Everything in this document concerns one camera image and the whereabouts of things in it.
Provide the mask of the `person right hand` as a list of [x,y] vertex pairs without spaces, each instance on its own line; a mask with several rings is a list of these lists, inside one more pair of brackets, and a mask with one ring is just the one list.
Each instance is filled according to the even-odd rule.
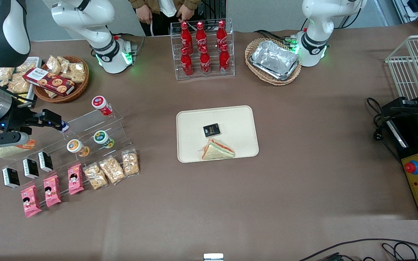
[[147,5],[135,8],[136,16],[141,23],[150,25],[152,21],[152,12]]

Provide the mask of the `person left hand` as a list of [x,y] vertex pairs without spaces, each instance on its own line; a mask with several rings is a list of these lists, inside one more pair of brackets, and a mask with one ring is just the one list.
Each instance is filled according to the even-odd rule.
[[190,20],[195,14],[194,9],[190,9],[186,7],[186,5],[181,5],[178,12],[176,13],[176,17],[178,17],[179,21],[188,21]]

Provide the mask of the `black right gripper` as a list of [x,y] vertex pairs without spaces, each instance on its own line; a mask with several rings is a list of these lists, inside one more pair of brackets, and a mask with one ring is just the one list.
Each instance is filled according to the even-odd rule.
[[[41,121],[48,122],[48,126],[56,130],[63,130],[65,127],[65,122],[62,122],[62,117],[48,109],[41,111]],[[32,133],[32,127],[44,127],[41,121],[38,114],[31,111],[28,107],[11,107],[0,118],[0,134],[22,132],[30,135]]]

